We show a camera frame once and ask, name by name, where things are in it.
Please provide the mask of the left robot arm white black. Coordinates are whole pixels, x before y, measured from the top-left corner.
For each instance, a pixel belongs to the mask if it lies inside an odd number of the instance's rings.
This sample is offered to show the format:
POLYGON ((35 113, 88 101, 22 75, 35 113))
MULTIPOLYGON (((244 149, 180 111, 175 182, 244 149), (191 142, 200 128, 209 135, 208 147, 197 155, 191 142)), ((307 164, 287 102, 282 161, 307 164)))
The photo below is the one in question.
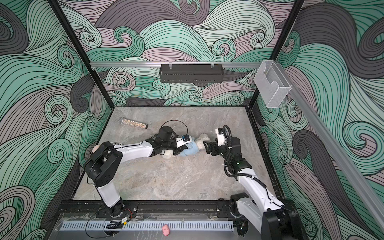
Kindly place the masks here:
POLYGON ((104 142, 95 146, 83 169, 92 180, 110 216, 117 218, 125 208, 123 199, 114 185, 114 177, 120 164, 164 154, 166 150, 176 156, 186 150, 190 142, 189 135, 178 136, 171 127, 164 126, 154 136, 140 143, 117 145, 104 142))

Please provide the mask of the white teddy bear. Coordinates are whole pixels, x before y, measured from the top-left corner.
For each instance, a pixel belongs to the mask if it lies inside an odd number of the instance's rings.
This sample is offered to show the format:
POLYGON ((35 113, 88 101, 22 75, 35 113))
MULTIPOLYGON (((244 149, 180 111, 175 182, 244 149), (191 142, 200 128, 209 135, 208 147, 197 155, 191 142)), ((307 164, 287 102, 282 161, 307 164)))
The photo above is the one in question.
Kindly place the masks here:
POLYGON ((205 150, 204 142, 210 142, 211 139, 207 134, 201 134, 198 138, 192 137, 192 141, 196 142, 199 147, 199 150, 202 151, 205 150))

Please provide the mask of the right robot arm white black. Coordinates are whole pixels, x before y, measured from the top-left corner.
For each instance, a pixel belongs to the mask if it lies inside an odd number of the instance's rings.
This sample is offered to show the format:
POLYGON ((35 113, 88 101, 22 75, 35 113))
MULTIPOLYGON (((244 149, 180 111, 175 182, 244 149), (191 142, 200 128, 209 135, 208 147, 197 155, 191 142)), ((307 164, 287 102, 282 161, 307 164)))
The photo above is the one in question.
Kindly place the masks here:
POLYGON ((251 164, 243 158, 238 138, 232 137, 229 143, 225 140, 204 142, 204 146, 207 154, 223 157, 225 174, 236 179, 247 191, 231 199, 235 212, 256 228, 262 240, 304 239, 299 214, 274 197, 257 177, 251 164))

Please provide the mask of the light blue fleece hoodie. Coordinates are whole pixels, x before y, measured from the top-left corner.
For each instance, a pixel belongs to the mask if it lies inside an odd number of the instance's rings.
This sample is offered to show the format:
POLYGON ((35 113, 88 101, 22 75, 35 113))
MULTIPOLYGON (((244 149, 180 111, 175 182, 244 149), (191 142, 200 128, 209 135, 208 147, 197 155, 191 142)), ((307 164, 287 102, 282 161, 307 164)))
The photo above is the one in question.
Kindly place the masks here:
POLYGON ((187 147, 187 149, 183 150, 180 153, 181 157, 193 156, 200 151, 198 145, 194 141, 187 143, 186 145, 184 145, 184 147, 187 147))

